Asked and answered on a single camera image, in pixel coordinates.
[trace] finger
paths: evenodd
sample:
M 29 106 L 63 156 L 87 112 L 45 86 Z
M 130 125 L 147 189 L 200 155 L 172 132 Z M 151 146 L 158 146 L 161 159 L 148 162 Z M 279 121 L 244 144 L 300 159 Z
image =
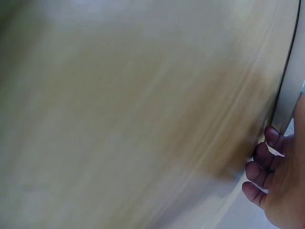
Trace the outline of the finger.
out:
M 281 163 L 283 157 L 273 155 L 265 143 L 257 145 L 253 160 L 263 169 L 269 172 L 275 172 Z
M 305 147 L 305 94 L 303 94 L 295 107 L 295 141 L 301 148 Z
M 266 193 L 264 193 L 251 182 L 244 182 L 242 190 L 244 195 L 248 198 L 250 202 L 264 209 L 264 202 L 267 196 Z
M 266 143 L 280 154 L 284 155 L 284 149 L 290 144 L 292 137 L 285 137 L 278 133 L 273 126 L 268 126 L 265 129 Z
M 262 189 L 269 189 L 274 173 L 264 170 L 254 161 L 246 165 L 246 176 L 248 180 Z

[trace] wooden surface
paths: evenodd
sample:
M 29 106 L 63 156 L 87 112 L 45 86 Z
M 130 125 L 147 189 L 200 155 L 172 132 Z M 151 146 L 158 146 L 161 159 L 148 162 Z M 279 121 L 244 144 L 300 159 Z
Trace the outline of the wooden surface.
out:
M 45 0 L 0 40 L 5 229 L 212 229 L 270 118 L 297 0 Z

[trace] light wood board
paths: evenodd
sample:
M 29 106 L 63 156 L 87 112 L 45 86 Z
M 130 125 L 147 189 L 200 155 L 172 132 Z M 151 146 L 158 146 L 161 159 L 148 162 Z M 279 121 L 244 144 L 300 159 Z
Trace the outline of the light wood board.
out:
M 298 3 L 23 4 L 0 38 L 0 226 L 213 228 L 270 118 Z

